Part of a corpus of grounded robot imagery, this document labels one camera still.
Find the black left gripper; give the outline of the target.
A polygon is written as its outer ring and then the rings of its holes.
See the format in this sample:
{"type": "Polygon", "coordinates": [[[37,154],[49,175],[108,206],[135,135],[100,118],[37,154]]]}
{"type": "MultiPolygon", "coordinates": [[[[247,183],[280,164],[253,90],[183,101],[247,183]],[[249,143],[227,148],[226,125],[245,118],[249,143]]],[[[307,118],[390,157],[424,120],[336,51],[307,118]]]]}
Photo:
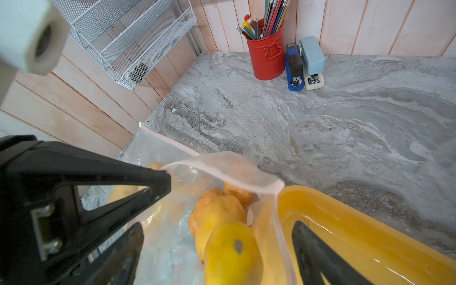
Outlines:
{"type": "Polygon", "coordinates": [[[34,135],[1,139],[1,280],[54,285],[171,191],[171,177],[34,135]],[[93,207],[79,186],[133,193],[93,207]]]}

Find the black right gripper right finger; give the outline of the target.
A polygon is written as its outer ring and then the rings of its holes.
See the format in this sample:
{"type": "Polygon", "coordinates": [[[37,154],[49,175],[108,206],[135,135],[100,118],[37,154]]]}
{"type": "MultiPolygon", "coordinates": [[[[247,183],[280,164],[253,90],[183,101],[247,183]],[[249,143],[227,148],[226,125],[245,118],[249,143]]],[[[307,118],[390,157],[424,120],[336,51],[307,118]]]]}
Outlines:
{"type": "Polygon", "coordinates": [[[370,281],[350,266],[303,222],[292,230],[292,243],[303,284],[369,285],[370,281]]]}

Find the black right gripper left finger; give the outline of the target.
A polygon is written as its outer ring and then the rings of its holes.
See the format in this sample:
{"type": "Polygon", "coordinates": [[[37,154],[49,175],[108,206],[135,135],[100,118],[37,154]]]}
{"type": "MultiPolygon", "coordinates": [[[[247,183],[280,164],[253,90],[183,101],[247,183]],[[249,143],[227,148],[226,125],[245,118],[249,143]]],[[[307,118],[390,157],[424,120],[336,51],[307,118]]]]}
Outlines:
{"type": "Polygon", "coordinates": [[[89,268],[64,277],[60,285],[132,285],[144,243],[143,228],[133,224],[89,268]]]}

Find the clear zipper bag pink zip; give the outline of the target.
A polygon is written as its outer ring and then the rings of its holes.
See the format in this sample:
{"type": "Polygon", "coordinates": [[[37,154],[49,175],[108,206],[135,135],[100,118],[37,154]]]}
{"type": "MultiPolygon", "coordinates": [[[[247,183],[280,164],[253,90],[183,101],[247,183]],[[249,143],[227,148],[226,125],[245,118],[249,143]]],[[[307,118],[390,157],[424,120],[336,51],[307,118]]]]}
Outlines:
{"type": "Polygon", "coordinates": [[[164,135],[155,133],[140,124],[129,146],[121,154],[121,160],[91,154],[93,158],[84,170],[94,175],[100,170],[95,182],[81,199],[86,210],[94,210],[108,204],[108,197],[117,185],[149,186],[164,188],[165,180],[159,171],[149,169],[151,163],[168,165],[173,162],[191,159],[200,154],[164,135]]]}

